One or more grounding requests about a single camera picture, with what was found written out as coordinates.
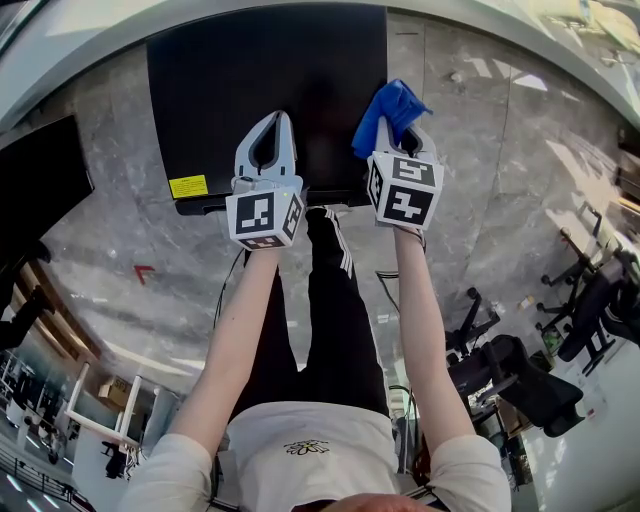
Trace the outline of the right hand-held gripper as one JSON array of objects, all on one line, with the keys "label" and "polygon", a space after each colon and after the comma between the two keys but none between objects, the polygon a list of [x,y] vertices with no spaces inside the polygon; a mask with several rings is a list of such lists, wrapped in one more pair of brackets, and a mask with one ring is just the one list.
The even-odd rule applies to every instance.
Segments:
[{"label": "right hand-held gripper", "polygon": [[444,184],[444,168],[434,160],[434,142],[416,124],[406,128],[398,155],[392,126],[378,119],[375,150],[367,159],[367,193],[376,220],[383,224],[426,230]]}]

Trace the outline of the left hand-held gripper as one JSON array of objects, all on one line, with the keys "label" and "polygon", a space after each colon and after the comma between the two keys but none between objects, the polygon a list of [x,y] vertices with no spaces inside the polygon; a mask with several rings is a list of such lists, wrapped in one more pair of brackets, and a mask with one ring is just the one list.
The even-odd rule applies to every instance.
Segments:
[{"label": "left hand-held gripper", "polygon": [[[304,210],[296,160],[293,125],[284,111],[265,116],[238,145],[226,213],[230,239],[247,251],[293,244]],[[257,177],[268,168],[284,177]]]}]

